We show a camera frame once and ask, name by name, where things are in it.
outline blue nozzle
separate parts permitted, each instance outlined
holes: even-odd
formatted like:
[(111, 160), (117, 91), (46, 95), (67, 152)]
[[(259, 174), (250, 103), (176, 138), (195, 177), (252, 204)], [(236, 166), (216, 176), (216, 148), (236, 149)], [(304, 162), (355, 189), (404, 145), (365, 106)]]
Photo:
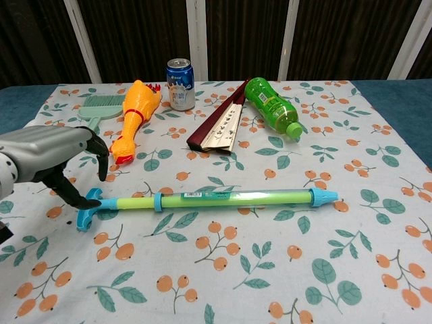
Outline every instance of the blue nozzle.
[(310, 193), (312, 194), (312, 207), (320, 207), (338, 199), (338, 193), (334, 191), (311, 188)]

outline green plastic bottle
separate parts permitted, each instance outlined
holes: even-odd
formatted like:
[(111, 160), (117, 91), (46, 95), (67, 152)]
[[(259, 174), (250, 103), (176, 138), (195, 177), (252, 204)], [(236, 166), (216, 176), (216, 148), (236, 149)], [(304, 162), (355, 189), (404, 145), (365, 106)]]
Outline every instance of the green plastic bottle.
[(281, 98), (263, 78), (253, 78), (244, 89), (246, 98), (252, 101), (266, 122), (278, 133), (299, 138), (303, 132), (298, 123), (297, 110)]

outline can lid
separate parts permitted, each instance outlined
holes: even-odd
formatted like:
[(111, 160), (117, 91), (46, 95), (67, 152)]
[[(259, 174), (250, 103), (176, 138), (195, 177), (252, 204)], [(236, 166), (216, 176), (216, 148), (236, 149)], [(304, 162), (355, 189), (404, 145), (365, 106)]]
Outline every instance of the can lid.
[(190, 61), (188, 59), (170, 59), (167, 63), (169, 68), (172, 69), (182, 69), (186, 68), (190, 65)]

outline label on water gun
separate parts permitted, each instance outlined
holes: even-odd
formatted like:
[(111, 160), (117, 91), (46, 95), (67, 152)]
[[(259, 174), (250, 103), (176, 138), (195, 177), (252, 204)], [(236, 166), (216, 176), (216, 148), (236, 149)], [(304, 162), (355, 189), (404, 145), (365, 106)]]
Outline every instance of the label on water gun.
[(185, 192), (182, 199), (227, 200), (231, 192)]

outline water gun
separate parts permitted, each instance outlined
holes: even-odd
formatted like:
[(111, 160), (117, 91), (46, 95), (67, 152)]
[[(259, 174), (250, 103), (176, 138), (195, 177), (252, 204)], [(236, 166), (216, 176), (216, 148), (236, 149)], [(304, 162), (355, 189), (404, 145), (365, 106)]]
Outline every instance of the water gun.
[(257, 207), (265, 205), (309, 204), (320, 207), (338, 199), (338, 193), (319, 188), (300, 190), (258, 190), (233, 192), (183, 192), (162, 194), (140, 198), (102, 198), (100, 188), (91, 189), (87, 200), (99, 200), (99, 206), (78, 211), (76, 228), (87, 232), (91, 227), (93, 215), (100, 209), (154, 209), (161, 212), (165, 208), (196, 207)]

